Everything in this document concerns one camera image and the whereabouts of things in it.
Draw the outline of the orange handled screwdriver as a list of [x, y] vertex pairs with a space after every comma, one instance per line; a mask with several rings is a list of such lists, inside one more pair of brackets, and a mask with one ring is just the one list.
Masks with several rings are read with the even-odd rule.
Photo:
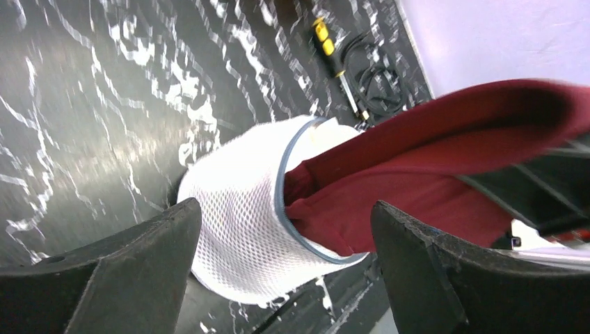
[[325, 64], [328, 66], [328, 69], [339, 81], [342, 92], [344, 93], [351, 110], [358, 119], [367, 121], [369, 114], [366, 112], [366, 110], [359, 108], [358, 103], [353, 96], [349, 82], [345, 77], [346, 70], [342, 63], [341, 57], [337, 52], [335, 43], [330, 37], [330, 29], [328, 28], [323, 17], [316, 18], [312, 23], [312, 33], [314, 44], [317, 50], [321, 53], [321, 56], [323, 57]]

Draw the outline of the maroon bra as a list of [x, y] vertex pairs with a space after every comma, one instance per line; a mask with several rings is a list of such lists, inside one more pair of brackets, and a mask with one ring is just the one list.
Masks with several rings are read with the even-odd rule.
[[517, 220], [459, 179], [545, 155], [589, 135], [589, 89], [515, 79], [439, 97], [299, 164], [285, 176], [296, 230], [341, 256], [375, 251], [382, 200], [482, 247]]

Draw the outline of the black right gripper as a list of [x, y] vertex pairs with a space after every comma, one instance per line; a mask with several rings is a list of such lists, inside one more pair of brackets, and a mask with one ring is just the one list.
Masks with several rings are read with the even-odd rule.
[[[541, 237], [589, 243], [589, 135], [459, 179]], [[372, 233], [400, 333], [588, 333], [589, 272], [482, 248], [379, 201]]]

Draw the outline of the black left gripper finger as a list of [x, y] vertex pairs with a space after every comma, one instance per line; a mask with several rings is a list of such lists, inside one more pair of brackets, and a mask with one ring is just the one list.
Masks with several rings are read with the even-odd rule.
[[149, 221], [1, 269], [2, 333], [173, 333], [201, 227], [189, 198]]

